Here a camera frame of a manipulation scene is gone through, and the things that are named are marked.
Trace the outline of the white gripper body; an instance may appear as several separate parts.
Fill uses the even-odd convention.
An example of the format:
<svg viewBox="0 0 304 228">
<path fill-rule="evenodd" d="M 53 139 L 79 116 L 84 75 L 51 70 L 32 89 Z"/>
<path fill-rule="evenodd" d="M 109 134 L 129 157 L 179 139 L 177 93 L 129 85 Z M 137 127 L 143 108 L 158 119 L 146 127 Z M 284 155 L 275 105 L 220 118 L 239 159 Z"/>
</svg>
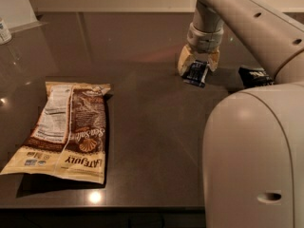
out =
<svg viewBox="0 0 304 228">
<path fill-rule="evenodd" d="M 187 33 L 187 43 L 191 49 L 198 53 L 209 53 L 221 44 L 222 35 L 223 28 L 213 32 L 204 32 L 190 24 Z"/>
</svg>

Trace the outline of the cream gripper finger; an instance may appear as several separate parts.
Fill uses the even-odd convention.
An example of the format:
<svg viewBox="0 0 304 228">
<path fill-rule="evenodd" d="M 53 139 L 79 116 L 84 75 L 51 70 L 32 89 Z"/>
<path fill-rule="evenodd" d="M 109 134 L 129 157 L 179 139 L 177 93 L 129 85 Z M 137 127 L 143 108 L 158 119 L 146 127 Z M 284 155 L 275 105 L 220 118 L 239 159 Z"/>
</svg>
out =
<svg viewBox="0 0 304 228">
<path fill-rule="evenodd" d="M 214 72 L 218 68 L 219 64 L 219 49 L 217 47 L 208 53 L 207 61 L 210 70 Z"/>
<path fill-rule="evenodd" d="M 191 49 L 189 45 L 185 45 L 180 52 L 178 60 L 178 72 L 180 76 L 183 76 L 189 70 L 189 67 L 195 60 L 196 58 L 193 49 Z"/>
</svg>

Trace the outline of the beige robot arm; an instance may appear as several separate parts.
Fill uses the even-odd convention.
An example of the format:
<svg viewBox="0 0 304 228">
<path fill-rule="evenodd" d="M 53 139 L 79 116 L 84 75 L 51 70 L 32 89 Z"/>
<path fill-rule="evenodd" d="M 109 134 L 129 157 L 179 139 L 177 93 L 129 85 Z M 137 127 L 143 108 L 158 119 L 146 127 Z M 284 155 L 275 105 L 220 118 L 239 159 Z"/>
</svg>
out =
<svg viewBox="0 0 304 228">
<path fill-rule="evenodd" d="M 210 52 L 226 24 L 274 80 L 222 100 L 202 144 L 207 228 L 304 228 L 303 26 L 258 0 L 197 0 L 180 54 Z"/>
</svg>

